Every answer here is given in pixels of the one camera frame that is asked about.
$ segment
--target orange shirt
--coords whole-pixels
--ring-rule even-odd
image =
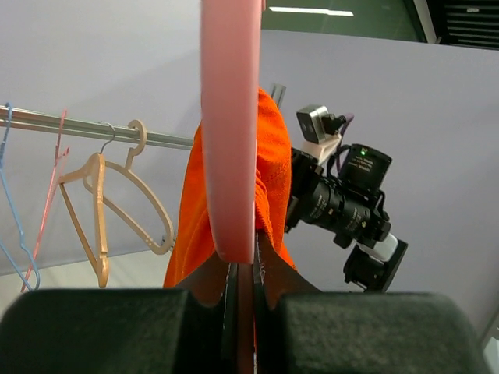
[[[214,252],[207,212],[201,126],[194,136],[180,201],[179,232],[164,287],[173,287]],[[258,93],[256,228],[264,229],[278,255],[293,261],[283,236],[291,188],[291,141],[277,105],[262,89]]]

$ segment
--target metal rod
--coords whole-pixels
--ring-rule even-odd
[[[284,95],[286,94],[286,87],[281,84],[272,84],[271,88],[271,97],[274,99],[275,103],[278,105],[278,108],[281,107],[282,101],[284,100]]]
[[[0,126],[5,127],[5,120],[9,109],[0,105]],[[36,111],[26,109],[12,109],[13,129],[24,129],[40,132],[57,133],[61,118],[53,115],[46,115]],[[128,127],[113,126],[116,131],[116,142],[138,143],[139,132]],[[80,136],[92,139],[110,139],[112,130],[104,123],[78,121],[66,118],[62,128],[64,135]],[[178,150],[190,150],[193,147],[193,140],[182,136],[172,136],[159,132],[147,132],[147,144],[150,146],[162,146]]]

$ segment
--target camera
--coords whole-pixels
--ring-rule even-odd
[[[390,233],[384,211],[386,196],[380,188],[391,157],[363,144],[341,145],[352,115],[335,117],[325,106],[308,105],[296,116],[306,151],[292,148],[285,231],[303,221],[334,233],[334,243],[343,249],[355,241],[345,281],[366,291],[386,291],[408,247]],[[331,171],[335,165],[337,175]]]

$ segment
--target gray wall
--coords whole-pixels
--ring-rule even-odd
[[[394,159],[385,179],[393,233],[409,242],[392,291],[451,296],[480,331],[499,302],[499,53],[397,41],[265,33],[262,82],[288,87],[282,111],[310,103],[356,115],[345,141]],[[300,270],[346,289],[348,256],[299,225],[286,242]]]
[[[198,1],[46,0],[2,5],[1,101],[75,118],[126,125],[142,118],[153,130],[191,136],[199,119]],[[301,135],[294,112],[309,103],[356,120],[347,142],[367,143],[394,158],[384,188],[394,233],[410,249],[393,291],[451,296],[480,330],[497,307],[496,138],[499,55],[442,46],[351,37],[268,33],[263,36],[261,82],[288,87],[283,112],[293,143]],[[71,146],[67,170],[81,166],[102,142],[63,137]],[[32,247],[51,173],[55,136],[15,130],[5,170]],[[106,157],[124,160],[127,146]],[[136,173],[178,215],[186,151],[147,148]],[[161,237],[152,207],[130,184],[108,173],[106,191]],[[91,235],[90,197],[69,190]],[[16,247],[13,220],[0,193],[0,238]],[[58,196],[44,244],[42,266],[85,259]],[[110,255],[143,249],[108,213]],[[347,252],[332,235],[301,224],[286,241],[302,273],[324,289],[344,290]],[[0,254],[0,273],[10,273]]]

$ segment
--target cable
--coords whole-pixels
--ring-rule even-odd
[[[339,159],[339,157],[342,155],[343,152],[346,150],[349,150],[351,147],[349,145],[344,145],[340,146],[336,152],[329,157],[329,160],[327,160],[327,177],[332,178],[333,173],[331,173],[331,169],[334,167],[334,162]]]
[[[386,195],[384,194],[383,191],[380,190],[380,200],[377,204],[377,209],[380,211],[380,214],[383,217],[383,219],[386,221],[389,221],[390,217],[388,216],[388,213],[384,211],[385,198],[386,198]]]
[[[2,180],[2,185],[5,190],[5,194],[7,195],[7,200],[9,202],[10,210],[12,211],[12,215],[14,216],[14,220],[16,221],[17,229],[19,231],[19,246],[21,249],[28,255],[28,258],[30,259],[31,265],[33,266],[35,276],[37,278],[37,283],[34,288],[31,287],[31,285],[28,283],[28,280],[23,276],[23,272],[21,269],[17,266],[16,262],[12,258],[10,252],[7,250],[5,245],[3,244],[2,241],[0,241],[0,248],[2,251],[5,253],[7,256],[7,259],[9,259],[9,262],[12,264],[14,270],[16,273],[19,275],[23,283],[26,285],[27,289],[32,291],[33,289],[38,289],[40,287],[40,272],[38,271],[37,264],[34,261],[33,255],[31,252],[26,248],[24,244],[24,230],[23,226],[20,222],[19,219],[19,214],[17,213],[17,209],[14,207],[14,203],[12,201],[12,196],[10,194],[9,187],[7,186],[7,181],[5,180],[5,173],[3,171],[3,156],[5,153],[5,145],[7,144],[7,136],[9,134],[10,126],[12,124],[12,105],[10,103],[7,103],[5,105],[9,109],[9,113],[7,116],[7,123],[5,126],[5,134],[3,136],[2,144],[0,145],[0,179]]]
[[[345,119],[345,124],[342,126],[342,129],[340,130],[340,135],[341,135],[342,139],[340,140],[340,143],[338,144],[338,148],[340,148],[342,146],[343,137],[345,136],[346,130],[349,127],[350,123],[352,123],[355,116],[352,113],[347,113],[346,115],[342,115],[341,117],[343,117]],[[342,163],[340,161],[340,157],[338,157],[336,159],[336,172],[338,174],[340,173],[341,168],[342,168]]]

